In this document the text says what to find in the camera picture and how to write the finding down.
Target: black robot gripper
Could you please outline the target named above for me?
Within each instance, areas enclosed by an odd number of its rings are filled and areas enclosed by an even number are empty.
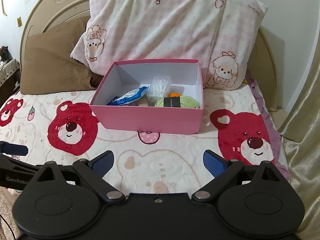
[[[29,171],[10,160],[10,171],[31,176],[12,209],[20,239],[299,239],[303,203],[271,162],[245,166],[205,154],[221,173],[191,199],[187,193],[125,197],[102,179],[112,167],[106,163],[114,161],[111,151],[72,166],[47,162]],[[101,173],[98,166],[109,168]]]

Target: pink box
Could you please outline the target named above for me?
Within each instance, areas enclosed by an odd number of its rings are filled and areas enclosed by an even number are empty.
[[[149,86],[155,76],[170,76],[171,93],[192,96],[200,109],[155,106],[107,106],[116,96]],[[142,59],[114,62],[94,94],[90,107],[107,129],[193,134],[203,114],[203,86],[198,60]]]

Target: blue package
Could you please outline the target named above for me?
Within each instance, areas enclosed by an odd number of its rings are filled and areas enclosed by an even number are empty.
[[[123,96],[115,97],[107,106],[122,106],[139,100],[147,93],[148,87],[140,87],[132,90]]]

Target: white wall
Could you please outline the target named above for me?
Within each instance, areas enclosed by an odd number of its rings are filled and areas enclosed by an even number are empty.
[[[0,46],[9,46],[19,58],[24,24],[38,0],[4,0],[8,16],[0,15]],[[269,6],[262,26],[271,46],[279,74],[279,107],[290,111],[312,62],[316,41],[320,0],[260,0]],[[17,18],[22,18],[18,27]]]
[[[38,0],[3,0],[4,11],[0,13],[0,46],[8,46],[12,57],[20,58],[20,41],[26,20]],[[22,26],[18,27],[17,18],[21,17]]]
[[[304,85],[314,55],[320,0],[259,1],[269,6],[262,27],[278,69],[278,104],[289,112]]]

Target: red bear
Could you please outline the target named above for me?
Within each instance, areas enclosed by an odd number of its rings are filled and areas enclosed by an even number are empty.
[[[0,126],[6,126],[12,121],[13,115],[23,104],[23,99],[9,99],[0,111]]]
[[[87,103],[65,101],[48,127],[49,143],[56,149],[79,156],[90,149],[98,133],[98,119]]]
[[[222,120],[224,116],[229,117],[229,122]],[[219,148],[226,160],[238,159],[245,165],[259,165],[263,160],[274,163],[261,114],[233,114],[227,109],[219,109],[210,114],[210,121],[218,129]]]

